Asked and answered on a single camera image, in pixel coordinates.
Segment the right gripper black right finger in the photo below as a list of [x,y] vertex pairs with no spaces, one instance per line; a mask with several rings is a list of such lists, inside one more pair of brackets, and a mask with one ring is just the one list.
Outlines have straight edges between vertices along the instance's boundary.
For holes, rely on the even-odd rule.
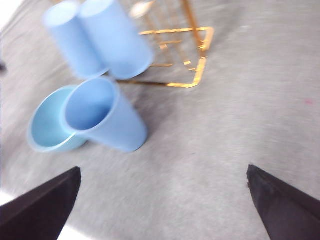
[[250,164],[248,188],[271,240],[318,240],[320,201]]

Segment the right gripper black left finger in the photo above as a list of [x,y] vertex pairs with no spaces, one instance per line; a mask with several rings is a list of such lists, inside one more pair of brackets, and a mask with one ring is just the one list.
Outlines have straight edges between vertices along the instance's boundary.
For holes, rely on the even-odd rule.
[[0,207],[2,240],[57,240],[74,208],[81,186],[73,167]]

